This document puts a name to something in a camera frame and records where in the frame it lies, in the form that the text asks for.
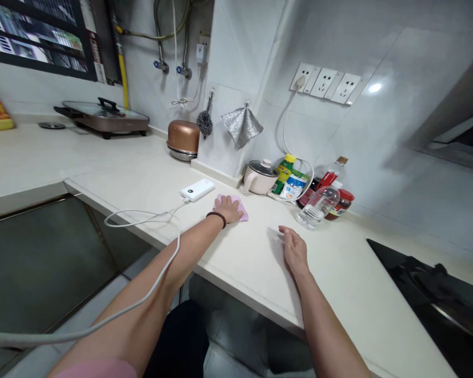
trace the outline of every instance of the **window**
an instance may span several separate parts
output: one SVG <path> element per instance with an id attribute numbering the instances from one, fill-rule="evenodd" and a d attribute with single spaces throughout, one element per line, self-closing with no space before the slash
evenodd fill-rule
<path id="1" fill-rule="evenodd" d="M 91 34 L 80 0 L 0 0 L 0 62 L 97 81 Z"/>

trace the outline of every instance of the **gas stove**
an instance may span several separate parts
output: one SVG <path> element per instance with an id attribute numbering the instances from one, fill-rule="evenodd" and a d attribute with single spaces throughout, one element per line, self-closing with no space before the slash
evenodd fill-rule
<path id="1" fill-rule="evenodd" d="M 473 378 L 473 285 L 367 240 L 459 378 Z"/>

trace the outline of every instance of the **steel wool scrubber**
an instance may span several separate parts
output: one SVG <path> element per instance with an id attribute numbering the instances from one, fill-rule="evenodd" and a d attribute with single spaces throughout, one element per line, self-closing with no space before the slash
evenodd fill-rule
<path id="1" fill-rule="evenodd" d="M 213 93 L 210 94 L 209 97 L 209 104 L 207 105 L 207 110 L 203 110 L 198 114 L 196 118 L 196 124 L 200 129 L 201 133 L 203 134 L 203 139 L 207 139 L 207 137 L 212 134 L 212 118 L 210 117 L 210 105 L 212 104 L 212 96 Z"/>
<path id="2" fill-rule="evenodd" d="M 245 108 L 239 108 L 223 115 L 222 120 L 235 141 L 236 150 L 244 147 L 263 131 L 263 126 L 260 125 L 247 105 Z"/>

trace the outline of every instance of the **pink cloth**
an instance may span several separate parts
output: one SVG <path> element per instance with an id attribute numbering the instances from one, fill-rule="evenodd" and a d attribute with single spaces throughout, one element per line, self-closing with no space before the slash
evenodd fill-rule
<path id="1" fill-rule="evenodd" d="M 219 202 L 221 202 L 221 197 L 222 197 L 222 194 L 217 195 L 217 199 L 219 200 Z M 242 200 L 238 196 L 231 196 L 231 203 L 233 203 L 235 201 L 240 202 L 238 204 L 238 211 L 243 211 L 243 215 L 240 217 L 239 222 L 248 221 L 249 220 L 249 215 L 247 214 L 247 211 L 245 210 L 245 207 L 243 207 Z"/>
<path id="2" fill-rule="evenodd" d="M 137 378 L 137 372 L 126 361 L 104 359 L 75 365 L 57 374 L 55 378 Z"/>

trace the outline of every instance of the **small white electric pot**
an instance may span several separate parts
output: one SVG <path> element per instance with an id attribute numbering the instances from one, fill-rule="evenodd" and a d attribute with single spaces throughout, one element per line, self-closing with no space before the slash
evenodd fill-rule
<path id="1" fill-rule="evenodd" d="M 256 194 L 266 194 L 277 181 L 279 173 L 276 168 L 272 167 L 272 162 L 268 159 L 252 160 L 245 171 L 242 191 L 244 193 L 251 191 Z"/>

